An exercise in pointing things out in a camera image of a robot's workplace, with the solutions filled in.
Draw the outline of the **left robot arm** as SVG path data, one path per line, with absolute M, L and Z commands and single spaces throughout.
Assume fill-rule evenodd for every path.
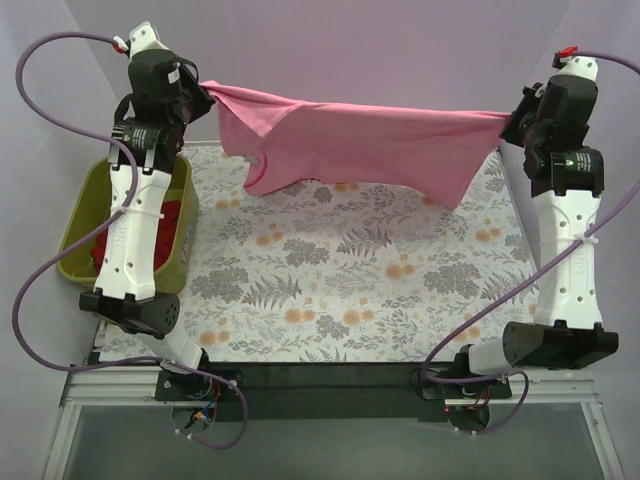
M 129 334 L 141 335 L 193 400 L 213 386 L 198 366 L 202 351 L 179 322 L 176 295 L 159 292 L 154 254 L 161 207 L 189 123 L 207 114 L 214 99 L 199 85 L 195 65 L 165 48 L 129 55 L 131 92 L 114 115 L 109 149 L 111 208 L 102 266 L 83 311 L 99 314 Z

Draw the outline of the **pink t-shirt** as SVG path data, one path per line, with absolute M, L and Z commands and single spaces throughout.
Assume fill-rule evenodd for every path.
M 218 102 L 224 151 L 249 159 L 246 192 L 263 196 L 299 180 L 412 188 L 455 209 L 508 114 L 318 103 L 203 83 Z

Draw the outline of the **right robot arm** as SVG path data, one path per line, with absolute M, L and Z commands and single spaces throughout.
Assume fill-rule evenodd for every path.
M 489 375 L 516 368 L 579 370 L 615 353 L 596 298 L 595 226 L 604 191 L 604 157 L 584 146 L 598 96 L 587 78 L 556 74 L 523 90 L 501 133 L 524 150 L 540 235 L 539 298 L 529 323 L 509 322 L 497 340 L 466 347 L 454 389 L 475 397 Z

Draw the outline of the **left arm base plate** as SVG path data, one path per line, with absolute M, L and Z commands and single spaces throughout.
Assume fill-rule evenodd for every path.
M 237 394 L 228 386 L 218 387 L 219 382 L 209 377 L 187 373 L 180 374 L 161 370 L 156 383 L 154 399 L 156 401 L 205 401 L 220 393 L 222 401 L 234 401 Z

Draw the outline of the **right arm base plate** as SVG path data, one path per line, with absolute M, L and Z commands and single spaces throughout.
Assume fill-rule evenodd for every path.
M 512 397 L 508 381 L 490 381 L 470 384 L 448 384 L 429 381 L 424 372 L 416 368 L 409 374 L 409 384 L 425 400 L 463 400 L 480 404 L 486 400 L 504 400 Z

